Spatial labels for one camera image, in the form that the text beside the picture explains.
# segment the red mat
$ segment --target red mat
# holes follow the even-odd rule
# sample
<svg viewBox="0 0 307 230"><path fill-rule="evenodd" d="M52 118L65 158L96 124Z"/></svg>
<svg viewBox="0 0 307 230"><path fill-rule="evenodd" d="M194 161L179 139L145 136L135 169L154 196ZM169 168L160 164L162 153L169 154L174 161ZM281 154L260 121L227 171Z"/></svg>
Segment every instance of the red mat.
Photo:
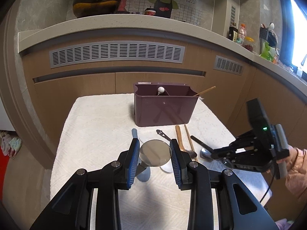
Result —
<svg viewBox="0 0 307 230"><path fill-rule="evenodd" d="M2 151L0 151L0 200L2 200L3 182L5 171L7 170L7 164L10 157L4 156Z"/></svg>

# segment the table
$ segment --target table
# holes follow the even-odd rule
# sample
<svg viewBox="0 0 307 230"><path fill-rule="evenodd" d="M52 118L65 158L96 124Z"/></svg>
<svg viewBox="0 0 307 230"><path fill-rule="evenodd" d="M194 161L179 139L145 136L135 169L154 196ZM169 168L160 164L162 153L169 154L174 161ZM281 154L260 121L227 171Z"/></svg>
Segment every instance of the table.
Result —
<svg viewBox="0 0 307 230"><path fill-rule="evenodd" d="M181 125L185 148L190 149L184 126ZM198 99L190 122L191 135L196 136L212 148L221 148L234 141L233 135ZM80 97L74 103L60 138L56 159L53 164L50 197L60 190L65 182L79 168L93 171L117 160L120 152L128 150L132 141L131 129L137 128L142 141L160 139L160 129L170 138L176 138L175 126L137 127L134 123L134 94L112 94ZM194 143L197 153L201 146ZM220 161L199 161L208 169L222 171L226 168ZM235 170L236 175L260 200L268 188L260 173ZM271 196L269 192L264 205ZM97 190L94 191L91 226L95 229ZM215 193L215 229L218 217ZM165 173L159 167L151 167L148 182L135 179L129 191L119 191L119 207L122 229L187 229L190 205L190 190L180 191L172 173Z"/></svg>

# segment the black cable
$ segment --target black cable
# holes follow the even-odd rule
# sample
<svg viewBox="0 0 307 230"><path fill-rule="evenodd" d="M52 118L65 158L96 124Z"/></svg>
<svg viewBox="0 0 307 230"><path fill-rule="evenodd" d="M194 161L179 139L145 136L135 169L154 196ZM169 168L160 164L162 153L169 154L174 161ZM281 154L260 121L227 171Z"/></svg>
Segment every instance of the black cable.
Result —
<svg viewBox="0 0 307 230"><path fill-rule="evenodd" d="M261 200L259 201L260 203L263 201L263 199L265 198L266 194L267 194L268 191L270 190L270 188L271 188L271 186L272 186L272 184L273 184L273 181L274 181L274 177L275 177L275 171L274 171L274 175L272 176L272 180L271 180L271 182L270 182L270 184L269 184L268 189L266 190L266 192L265 192L264 195L262 196Z"/></svg>

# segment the small jar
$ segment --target small jar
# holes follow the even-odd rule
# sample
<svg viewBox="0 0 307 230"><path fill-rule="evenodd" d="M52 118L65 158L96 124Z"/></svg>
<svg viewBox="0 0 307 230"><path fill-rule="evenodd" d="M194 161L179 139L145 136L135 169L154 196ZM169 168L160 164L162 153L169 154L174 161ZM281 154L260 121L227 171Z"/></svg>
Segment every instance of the small jar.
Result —
<svg viewBox="0 0 307 230"><path fill-rule="evenodd" d="M251 37L245 37L243 47L248 51L253 52L254 49L254 39Z"/></svg>
<svg viewBox="0 0 307 230"><path fill-rule="evenodd" d="M144 11L144 15L146 16L155 16L156 15L156 10L154 8L148 7Z"/></svg>

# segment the bright window light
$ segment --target bright window light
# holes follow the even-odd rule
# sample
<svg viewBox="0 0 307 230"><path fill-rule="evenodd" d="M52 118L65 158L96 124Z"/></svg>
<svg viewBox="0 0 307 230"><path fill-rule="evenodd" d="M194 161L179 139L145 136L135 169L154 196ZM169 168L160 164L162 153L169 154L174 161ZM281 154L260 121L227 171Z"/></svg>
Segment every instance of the bright window light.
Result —
<svg viewBox="0 0 307 230"><path fill-rule="evenodd" d="M294 18L294 49L292 64L299 66L307 54L307 20L294 0L291 0L293 18ZM304 70L307 70L307 61L304 64Z"/></svg>

